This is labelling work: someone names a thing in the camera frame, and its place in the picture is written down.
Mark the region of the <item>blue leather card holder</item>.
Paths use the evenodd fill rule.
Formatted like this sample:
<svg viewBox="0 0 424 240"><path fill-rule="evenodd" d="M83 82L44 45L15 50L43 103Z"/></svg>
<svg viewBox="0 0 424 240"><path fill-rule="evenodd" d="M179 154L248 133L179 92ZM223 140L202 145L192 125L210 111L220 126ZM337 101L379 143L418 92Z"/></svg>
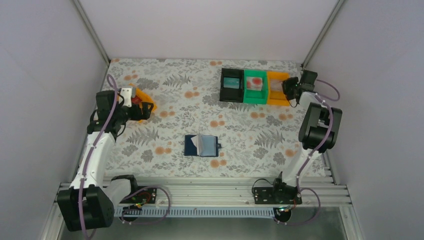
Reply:
<svg viewBox="0 0 424 240"><path fill-rule="evenodd" d="M217 136L204 134L184 136L183 155L186 157L218 157L221 148Z"/></svg>

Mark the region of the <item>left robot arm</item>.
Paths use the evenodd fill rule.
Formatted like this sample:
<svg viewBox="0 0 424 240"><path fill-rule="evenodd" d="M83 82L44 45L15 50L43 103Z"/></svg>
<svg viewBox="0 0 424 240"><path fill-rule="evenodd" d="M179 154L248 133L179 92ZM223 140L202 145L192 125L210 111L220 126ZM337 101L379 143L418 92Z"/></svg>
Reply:
<svg viewBox="0 0 424 240"><path fill-rule="evenodd" d="M69 188L60 190L56 198L71 232L109 227L115 208L136 191L138 185L131 174L113 177L109 186L103 186L107 158L121 128L128 121L149 119L156 109L150 96L132 87L100 91L95 99L81 165Z"/></svg>

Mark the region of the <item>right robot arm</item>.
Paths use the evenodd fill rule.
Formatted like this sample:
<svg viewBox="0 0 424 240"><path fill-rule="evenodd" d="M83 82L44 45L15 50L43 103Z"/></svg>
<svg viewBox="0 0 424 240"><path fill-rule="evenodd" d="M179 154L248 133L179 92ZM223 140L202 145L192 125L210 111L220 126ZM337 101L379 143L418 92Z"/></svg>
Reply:
<svg viewBox="0 0 424 240"><path fill-rule="evenodd" d="M337 141L343 112L329 105L331 97L317 93L318 74L304 70L300 78L291 77L282 83L289 101L306 109L298 133L300 149L288 168L274 180L272 193L279 198L294 199L300 194L300 183L314 156L332 149Z"/></svg>

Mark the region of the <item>pale card stack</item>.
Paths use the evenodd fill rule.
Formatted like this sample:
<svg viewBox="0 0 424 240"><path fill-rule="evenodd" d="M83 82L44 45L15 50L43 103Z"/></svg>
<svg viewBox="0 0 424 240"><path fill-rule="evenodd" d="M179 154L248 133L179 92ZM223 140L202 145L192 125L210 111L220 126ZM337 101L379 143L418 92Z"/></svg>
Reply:
<svg viewBox="0 0 424 240"><path fill-rule="evenodd" d="M283 92L283 81L280 79L271 79L270 89L273 92Z"/></svg>

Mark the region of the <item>white red card stack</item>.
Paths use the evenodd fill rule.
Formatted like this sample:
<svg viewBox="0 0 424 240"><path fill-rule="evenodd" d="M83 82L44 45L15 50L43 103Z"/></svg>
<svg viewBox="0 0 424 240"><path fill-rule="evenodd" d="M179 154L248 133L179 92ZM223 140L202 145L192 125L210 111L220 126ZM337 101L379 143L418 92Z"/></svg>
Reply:
<svg viewBox="0 0 424 240"><path fill-rule="evenodd" d="M248 76L246 78L246 88L251 91L261 91L263 89L263 78Z"/></svg>

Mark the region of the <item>teal card stack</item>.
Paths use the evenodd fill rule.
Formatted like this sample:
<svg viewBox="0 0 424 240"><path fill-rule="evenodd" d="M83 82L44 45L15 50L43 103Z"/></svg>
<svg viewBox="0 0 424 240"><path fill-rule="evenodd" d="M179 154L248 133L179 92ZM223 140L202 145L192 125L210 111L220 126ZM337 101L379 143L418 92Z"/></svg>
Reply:
<svg viewBox="0 0 424 240"><path fill-rule="evenodd" d="M240 88L240 79L236 77L224 77L222 83L224 88L228 88L228 89Z"/></svg>

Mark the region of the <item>orange bin right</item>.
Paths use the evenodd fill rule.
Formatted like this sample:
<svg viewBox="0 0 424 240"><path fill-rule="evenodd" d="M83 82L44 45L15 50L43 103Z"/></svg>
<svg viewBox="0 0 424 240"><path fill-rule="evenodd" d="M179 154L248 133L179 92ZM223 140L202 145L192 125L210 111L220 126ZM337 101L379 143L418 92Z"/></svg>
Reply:
<svg viewBox="0 0 424 240"><path fill-rule="evenodd" d="M277 72L277 71L268 71L267 73L267 86L268 86L268 96L266 103L268 105L275 105L275 106L289 106L290 103L286 99L286 96L283 92L277 92L277 91L271 91L270 87L270 80L271 79L278 79L281 81L285 81L286 79L290 78L289 73L287 72Z"/></svg>

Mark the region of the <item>orange bin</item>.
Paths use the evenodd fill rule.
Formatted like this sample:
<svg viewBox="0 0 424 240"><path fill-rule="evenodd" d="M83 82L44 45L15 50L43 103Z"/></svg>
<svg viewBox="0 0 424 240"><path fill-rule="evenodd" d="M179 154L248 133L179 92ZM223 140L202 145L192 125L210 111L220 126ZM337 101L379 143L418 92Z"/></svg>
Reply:
<svg viewBox="0 0 424 240"><path fill-rule="evenodd" d="M138 88L135 84L133 84L133 83L130 83L129 84L131 87L132 87L132 90L133 90L133 92L132 92L132 97L135 97L135 96L137 96L137 97L139 97L140 98L140 100L141 100L141 102L140 103L153 103L154 104L154 108L153 108L153 111L152 111L152 113L154 113L155 112L155 110L157 109L157 105L156 105L156 103L153 101L153 99L148 95L148 94L146 94L145 92L143 92L140 88Z"/></svg>
<svg viewBox="0 0 424 240"><path fill-rule="evenodd" d="M266 103L268 105L275 105L275 106L289 106L290 103L286 99L286 96L283 92L277 92L277 91L271 91L270 87L270 80L271 79L278 79L281 81L285 81L286 79L290 78L289 73L287 72L277 72L277 71L268 71L267 73L267 86L268 86L268 96Z"/></svg>

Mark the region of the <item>orange bin left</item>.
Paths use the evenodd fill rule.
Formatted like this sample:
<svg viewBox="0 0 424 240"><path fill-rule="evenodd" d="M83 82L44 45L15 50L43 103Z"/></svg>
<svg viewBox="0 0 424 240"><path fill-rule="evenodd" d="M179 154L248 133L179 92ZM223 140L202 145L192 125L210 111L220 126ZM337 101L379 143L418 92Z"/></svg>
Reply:
<svg viewBox="0 0 424 240"><path fill-rule="evenodd" d="M155 112L155 110L157 109L157 105L156 105L156 103L153 101L153 99L148 95L148 94L146 94L145 92L143 92L140 88L138 88L135 84L133 84L133 83L130 83L129 84L131 87L132 87L132 90L133 90L133 92L132 92L132 97L135 97L135 96L137 96L137 97L139 97L140 98L140 100L141 100L141 102L140 103L153 103L154 104L154 108L153 108L153 111L152 111L152 113L154 113Z"/></svg>

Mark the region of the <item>green bin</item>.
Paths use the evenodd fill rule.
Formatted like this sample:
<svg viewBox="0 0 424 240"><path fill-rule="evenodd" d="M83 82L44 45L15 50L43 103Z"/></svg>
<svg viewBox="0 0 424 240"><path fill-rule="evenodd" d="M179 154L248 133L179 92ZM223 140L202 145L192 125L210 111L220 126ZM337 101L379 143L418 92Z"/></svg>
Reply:
<svg viewBox="0 0 424 240"><path fill-rule="evenodd" d="M265 105L268 99L267 72L263 70L244 70L243 103Z"/></svg>

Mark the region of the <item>floral table mat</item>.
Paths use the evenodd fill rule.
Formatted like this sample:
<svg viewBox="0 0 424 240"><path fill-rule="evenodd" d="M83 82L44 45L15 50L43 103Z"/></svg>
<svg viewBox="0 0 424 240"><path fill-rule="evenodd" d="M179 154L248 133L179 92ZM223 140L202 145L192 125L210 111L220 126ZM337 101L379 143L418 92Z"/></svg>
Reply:
<svg viewBox="0 0 424 240"><path fill-rule="evenodd" d="M222 68L286 72L292 61L114 58L118 87L136 85L157 109L129 121L117 138L105 175L138 177L275 177L300 150L301 107L221 102ZM185 135L212 135L217 157L184 156Z"/></svg>

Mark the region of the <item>black bin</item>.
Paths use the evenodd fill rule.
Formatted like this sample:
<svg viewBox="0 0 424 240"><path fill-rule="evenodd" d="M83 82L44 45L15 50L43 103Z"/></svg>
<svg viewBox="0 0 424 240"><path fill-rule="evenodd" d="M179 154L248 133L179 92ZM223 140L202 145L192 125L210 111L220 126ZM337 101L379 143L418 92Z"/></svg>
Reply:
<svg viewBox="0 0 424 240"><path fill-rule="evenodd" d="M219 100L221 102L242 103L244 101L244 70L222 68Z"/></svg>

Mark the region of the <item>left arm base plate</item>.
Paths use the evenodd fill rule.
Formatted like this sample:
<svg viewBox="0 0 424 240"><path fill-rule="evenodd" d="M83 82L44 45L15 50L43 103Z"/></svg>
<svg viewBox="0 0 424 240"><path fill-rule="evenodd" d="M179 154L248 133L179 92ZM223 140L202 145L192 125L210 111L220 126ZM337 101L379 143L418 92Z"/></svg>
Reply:
<svg viewBox="0 0 424 240"><path fill-rule="evenodd" d="M112 193L112 190L104 189L105 193L108 194L110 200L115 204L155 204L157 197L157 188L147 188L143 191L138 192L136 195L127 198L123 195L124 190L117 190Z"/></svg>

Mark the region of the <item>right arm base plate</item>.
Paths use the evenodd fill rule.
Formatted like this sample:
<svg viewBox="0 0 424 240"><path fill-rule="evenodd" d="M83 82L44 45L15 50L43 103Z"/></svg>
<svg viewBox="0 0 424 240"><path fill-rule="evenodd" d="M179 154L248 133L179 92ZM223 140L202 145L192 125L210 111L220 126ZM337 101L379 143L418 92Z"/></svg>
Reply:
<svg viewBox="0 0 424 240"><path fill-rule="evenodd" d="M253 197L256 205L301 205L296 187L274 189L273 187L254 187Z"/></svg>

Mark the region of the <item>aluminium mounting rail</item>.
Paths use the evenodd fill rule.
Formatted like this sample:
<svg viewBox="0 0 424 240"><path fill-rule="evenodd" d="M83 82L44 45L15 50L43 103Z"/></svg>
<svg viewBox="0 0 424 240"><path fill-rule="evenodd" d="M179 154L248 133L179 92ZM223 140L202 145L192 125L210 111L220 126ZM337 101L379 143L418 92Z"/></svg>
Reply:
<svg viewBox="0 0 424 240"><path fill-rule="evenodd" d="M269 187L273 178L263 177L143 177L140 186L164 188L173 207L253 207L251 188ZM301 187L311 188L317 195L302 192L301 207L345 207L352 204L347 186L336 185L330 176L305 177Z"/></svg>

